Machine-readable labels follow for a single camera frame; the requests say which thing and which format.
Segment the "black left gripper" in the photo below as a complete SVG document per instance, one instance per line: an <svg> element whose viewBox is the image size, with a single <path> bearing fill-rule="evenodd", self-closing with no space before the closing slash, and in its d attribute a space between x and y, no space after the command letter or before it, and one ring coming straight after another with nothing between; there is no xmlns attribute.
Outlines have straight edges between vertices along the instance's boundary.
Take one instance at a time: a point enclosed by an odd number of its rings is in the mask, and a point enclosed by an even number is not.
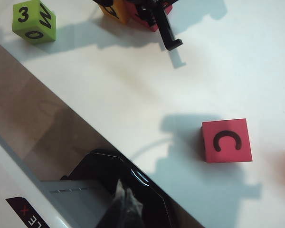
<svg viewBox="0 0 285 228"><path fill-rule="evenodd" d="M151 27L157 25L164 46L171 51L183 44L181 39L176 39L172 32L166 9L178 0L127 0L137 4L137 12L140 19L146 21ZM113 0L95 0L101 6L112 6Z"/></svg>

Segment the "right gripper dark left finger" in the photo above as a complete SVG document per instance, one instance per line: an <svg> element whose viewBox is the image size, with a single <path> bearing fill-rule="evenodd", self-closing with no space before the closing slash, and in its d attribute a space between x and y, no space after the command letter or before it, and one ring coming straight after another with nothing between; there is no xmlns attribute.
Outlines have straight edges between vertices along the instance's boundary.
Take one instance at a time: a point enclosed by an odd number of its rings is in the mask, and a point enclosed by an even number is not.
<svg viewBox="0 0 285 228"><path fill-rule="evenodd" d="M111 206L106 211L100 222L99 228L119 228L122 224L125 209L126 190L122 181L119 179L115 189L115 196Z"/></svg>

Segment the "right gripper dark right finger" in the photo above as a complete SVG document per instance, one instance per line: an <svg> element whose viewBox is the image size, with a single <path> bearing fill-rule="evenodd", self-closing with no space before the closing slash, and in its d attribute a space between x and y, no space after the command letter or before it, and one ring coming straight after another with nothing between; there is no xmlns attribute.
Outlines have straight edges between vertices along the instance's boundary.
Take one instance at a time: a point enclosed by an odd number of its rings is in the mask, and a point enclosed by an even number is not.
<svg viewBox="0 0 285 228"><path fill-rule="evenodd" d="M143 204L134 196L133 191L127 189L127 227L144 228L142 220Z"/></svg>

